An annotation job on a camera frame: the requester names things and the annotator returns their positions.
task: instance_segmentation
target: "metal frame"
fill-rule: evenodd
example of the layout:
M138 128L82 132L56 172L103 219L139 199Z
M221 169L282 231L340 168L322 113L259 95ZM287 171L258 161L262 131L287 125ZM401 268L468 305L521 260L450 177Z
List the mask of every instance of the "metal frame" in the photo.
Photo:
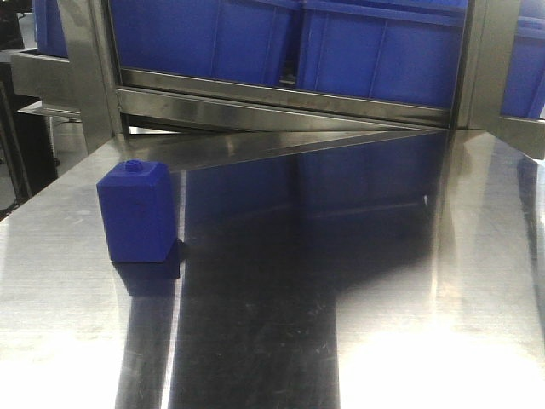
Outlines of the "metal frame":
M470 0L452 110L120 69L107 0L58 3L70 60L14 55L15 88L42 98L29 112L79 115L90 152L126 134L128 114L205 129L483 129L545 155L545 122L500 117L520 0Z

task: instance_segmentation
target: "metal panel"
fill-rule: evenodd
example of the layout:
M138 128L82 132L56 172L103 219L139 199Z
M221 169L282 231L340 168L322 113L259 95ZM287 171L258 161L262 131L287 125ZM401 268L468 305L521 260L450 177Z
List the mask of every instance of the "metal panel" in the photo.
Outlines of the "metal panel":
M545 159L545 121L501 117L495 135L533 159Z
M447 109L419 107L396 102L362 100L294 89L266 88L212 79L182 77L161 72L123 69L122 76L125 85L136 88L211 96L231 101L254 102L275 107L328 112L436 128L447 128L450 118L450 112Z
M48 105L43 101L35 102L28 107L23 107L19 110L21 113L30 113L31 115L42 115L44 117L63 117L81 119L79 110L69 107L58 107L55 105Z
M118 90L121 112L234 130L398 130L399 124L139 89ZM404 129L416 127L405 126Z
M101 0L59 0L60 17L75 78L85 140L90 152L124 132L115 96L115 60Z
M70 62L64 58L14 53L11 57L14 90L61 107L77 107Z
M278 147L201 138L193 157L228 163L251 136L263 157ZM542 177L489 134L454 142L437 205L308 236L313 221L244 210L244 191L238 214L197 230L184 141L107 143L0 223L0 407L543 408ZM181 279L108 259L95 183L132 157L178 181ZM308 404L335 389L341 404Z

